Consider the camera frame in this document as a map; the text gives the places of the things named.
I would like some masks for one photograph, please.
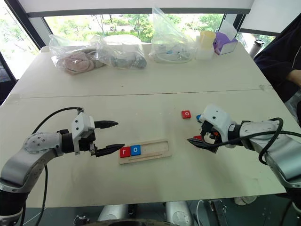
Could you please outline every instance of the black cable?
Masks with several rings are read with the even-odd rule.
[[[59,112],[63,112],[63,111],[67,111],[67,110],[77,110],[78,111],[78,114],[80,112],[83,111],[83,109],[81,107],[66,107],[66,108],[62,108],[60,110],[57,110],[55,112],[53,112],[52,114],[50,114],[49,116],[47,116],[37,127],[36,129],[32,132],[32,134],[36,133],[38,131],[38,129],[49,119],[51,118],[52,116],[54,116],[55,114],[59,113]],[[35,226],[38,226],[41,219],[42,219],[42,216],[43,216],[43,213],[44,213],[44,209],[45,209],[45,203],[46,203],[46,195],[47,195],[47,185],[48,185],[48,168],[47,168],[47,165],[45,165],[45,187],[44,187],[44,194],[43,194],[43,204],[42,204],[42,209],[41,209],[41,212],[40,212],[40,216],[35,224]]]
[[[26,210],[26,202],[24,202],[24,205],[23,205],[23,212],[22,212],[22,216],[21,216],[20,226],[23,226],[23,223],[24,223],[25,210]]]
[[[279,226],[282,226],[282,225],[283,225],[284,220],[285,220],[285,217],[286,217],[286,215],[287,215],[287,212],[288,212],[288,210],[290,209],[292,203],[293,203],[293,201],[290,200],[290,201],[288,202],[288,204],[286,205],[286,207],[285,207],[285,209],[284,209],[284,211],[283,211],[283,214],[282,214],[282,216],[281,216],[281,220],[280,220]]]
[[[67,110],[78,110],[78,111],[82,111],[81,107],[66,107],[66,108],[62,108],[60,110],[57,110],[56,112],[53,112],[52,114],[50,114],[49,116],[47,116],[37,127],[36,129],[32,132],[32,134],[36,133],[38,131],[38,129],[52,116],[54,116],[55,114],[59,113],[59,112],[63,112],[63,111],[67,111]]]
[[[46,203],[46,195],[47,195],[47,185],[48,185],[48,167],[47,167],[47,165],[45,165],[45,186],[44,186],[43,204],[42,204],[42,209],[41,209],[39,218],[38,218],[35,226],[39,225],[39,223],[42,219],[43,213],[44,213],[45,203]]]
[[[282,130],[282,127],[283,127],[283,120],[281,118],[273,118],[273,119],[269,119],[269,121],[279,121],[279,125],[277,127],[277,129],[275,131],[272,131],[271,134],[274,134],[273,137],[271,138],[271,140],[269,140],[269,142],[267,143],[267,145],[265,145],[265,147],[262,149],[262,151],[259,153],[259,156],[258,156],[258,159],[259,161],[262,163],[262,164],[265,164],[267,165],[266,161],[264,161],[262,158],[264,156],[264,154],[267,152],[267,150],[272,146],[272,144],[275,142],[275,140],[277,139],[277,137],[279,136],[280,134],[280,131]],[[205,141],[205,138],[204,136],[202,136],[202,140],[203,140],[203,143],[206,144],[206,145],[212,145],[212,144],[209,144]]]
[[[229,141],[226,141],[226,142],[221,142],[221,143],[218,143],[218,144],[209,144],[208,146],[210,146],[210,147],[220,147],[220,146],[224,146],[224,145],[230,145],[230,144],[237,143],[239,141],[250,139],[250,138],[253,138],[253,137],[258,137],[258,136],[261,136],[261,135],[274,134],[275,132],[276,131],[274,130],[274,131],[254,133],[254,134],[250,134],[250,135],[247,135],[247,136],[244,136],[244,137],[235,138],[235,139],[232,139],[232,140],[229,140]],[[280,131],[279,134],[287,134],[287,135],[292,135],[292,136],[296,136],[296,137],[301,137],[300,133],[295,133],[295,132],[290,132],[290,131]],[[196,142],[201,142],[198,139],[191,139],[191,140],[194,140]]]
[[[279,125],[277,127],[277,130],[275,131],[273,137],[271,138],[271,140],[269,140],[269,142],[267,143],[267,145],[265,145],[265,147],[261,150],[261,152],[259,153],[258,159],[259,161],[264,164],[264,165],[268,165],[266,161],[264,161],[263,155],[267,152],[267,150],[272,146],[272,144],[275,142],[275,140],[277,139],[277,137],[280,134],[280,131],[282,130],[283,127],[283,120],[281,118],[273,118],[273,119],[269,119],[270,121],[279,121]]]

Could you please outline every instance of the white table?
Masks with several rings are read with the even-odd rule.
[[[184,64],[155,63],[148,57],[151,45],[143,48],[147,59],[143,70],[105,66],[78,75],[55,68],[46,49],[35,58],[12,93],[21,98],[108,96],[250,90],[269,85],[240,43],[232,53]]]

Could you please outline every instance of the robotic arm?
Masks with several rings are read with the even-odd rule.
[[[0,177],[0,226],[16,224],[22,214],[27,196],[36,184],[45,165],[64,153],[90,151],[96,157],[111,154],[124,146],[109,145],[97,149],[94,145],[95,128],[117,125],[114,121],[94,121],[80,112],[67,129],[56,133],[37,132],[29,136],[21,150],[4,165]]]
[[[241,124],[237,124],[221,108],[208,105],[199,118],[202,124],[202,139],[188,141],[213,153],[222,145],[228,148],[240,145],[263,155],[263,163],[274,172],[292,199],[294,208],[301,215],[301,143],[286,135],[293,134],[292,132],[280,131],[279,135],[274,137],[279,125],[282,128],[283,123],[281,119],[276,119],[261,122],[242,121]],[[215,140],[214,144],[204,140],[207,133]]]

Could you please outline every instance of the clear plastic bag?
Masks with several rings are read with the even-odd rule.
[[[57,35],[50,35],[49,50],[54,65],[70,74],[88,72],[104,66],[95,58],[97,43],[70,41]]]
[[[180,32],[160,8],[152,9],[155,33],[150,56],[156,62],[185,63],[194,57],[195,42]]]
[[[122,69],[146,67],[142,43],[130,34],[110,35],[99,39],[96,59],[106,65]]]

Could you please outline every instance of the person's hand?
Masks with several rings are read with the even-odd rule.
[[[292,70],[286,79],[301,87],[301,70]]]

